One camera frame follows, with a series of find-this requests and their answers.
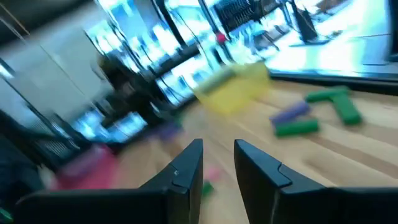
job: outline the wall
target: wall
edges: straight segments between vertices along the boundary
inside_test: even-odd
[[[0,57],[16,71],[11,84],[41,113],[70,119],[111,90],[92,72],[98,52],[83,32],[105,16],[88,4],[31,34],[26,43],[0,49]],[[6,104],[7,96],[0,101]]]
[[[25,104],[24,99],[18,95],[3,79],[0,78],[0,110],[11,115],[17,122],[29,126],[38,118]]]
[[[23,24],[26,30],[32,32],[61,15],[72,12],[88,2],[93,2],[93,0],[2,0],[0,2],[0,17],[17,26],[17,30],[25,35],[24,29],[17,25],[14,18]],[[0,33],[0,45],[8,44],[16,38],[1,23]]]

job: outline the red object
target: red object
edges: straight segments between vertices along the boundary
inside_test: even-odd
[[[107,146],[93,146],[57,173],[54,190],[109,189],[117,167],[117,160]]]
[[[221,171],[217,167],[209,167],[205,170],[203,178],[210,182],[216,182],[221,178]]]
[[[224,42],[227,41],[226,36],[222,33],[216,34],[216,38],[217,38],[217,43],[219,44],[223,44]]]

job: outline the metal frame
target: metal frame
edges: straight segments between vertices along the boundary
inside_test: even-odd
[[[352,90],[398,96],[398,77],[388,73],[355,73],[333,70],[277,70],[270,69],[273,80],[311,85],[345,85]]]
[[[287,25],[292,27],[293,26],[292,18],[289,15],[289,10],[287,9],[285,2],[280,4],[280,10],[282,10],[282,13],[284,14]]]
[[[202,9],[207,21],[209,22],[211,29],[215,34],[219,33],[220,30],[216,25],[216,22],[212,18],[209,8],[206,5],[206,2],[204,0],[198,0],[200,8]],[[157,7],[159,8],[160,13],[162,13],[163,18],[165,19],[166,23],[169,25],[170,30],[172,31],[174,37],[178,41],[178,43],[184,48],[187,46],[187,43],[184,41],[184,39],[181,36],[180,31],[178,31],[177,26],[175,25],[175,22],[173,21],[169,11],[166,8],[165,5],[165,0],[155,0],[155,3]],[[221,49],[223,49],[223,52],[228,60],[233,60],[231,52],[229,52],[228,48],[225,46],[225,44],[220,44]]]

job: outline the window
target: window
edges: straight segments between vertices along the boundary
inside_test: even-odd
[[[98,2],[104,9],[112,9],[126,1],[125,0],[98,0]]]
[[[13,69],[0,58],[0,75],[4,78],[14,78],[12,74],[14,74]]]

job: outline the purple block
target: purple block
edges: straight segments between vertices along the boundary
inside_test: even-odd
[[[300,115],[305,115],[310,110],[310,105],[306,101],[300,101],[279,114],[271,116],[269,120],[274,126],[277,126],[278,124],[288,123]]]
[[[171,121],[160,125],[159,127],[153,129],[149,134],[148,138],[157,137],[162,141],[172,139],[175,135],[182,131],[180,124]]]

